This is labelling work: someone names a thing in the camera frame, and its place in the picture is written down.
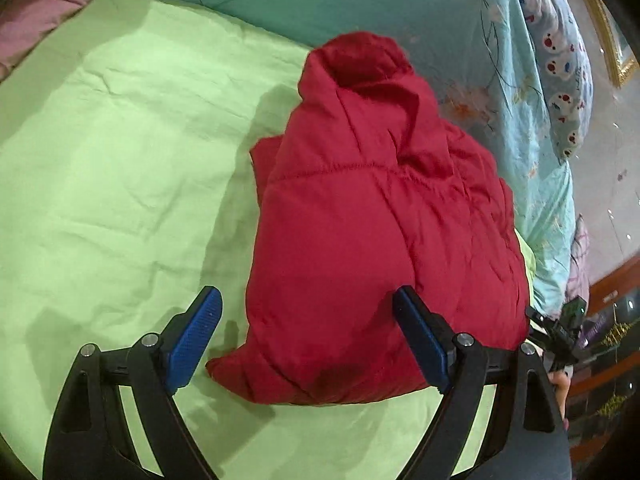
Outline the person right hand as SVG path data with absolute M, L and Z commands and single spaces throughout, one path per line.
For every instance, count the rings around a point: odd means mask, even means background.
M 572 380 L 567 370 L 555 370 L 548 373 L 548 379 L 554 390 L 556 404 L 562 418 L 564 429 L 568 429 L 568 419 L 566 418 L 566 400 L 570 392 Z

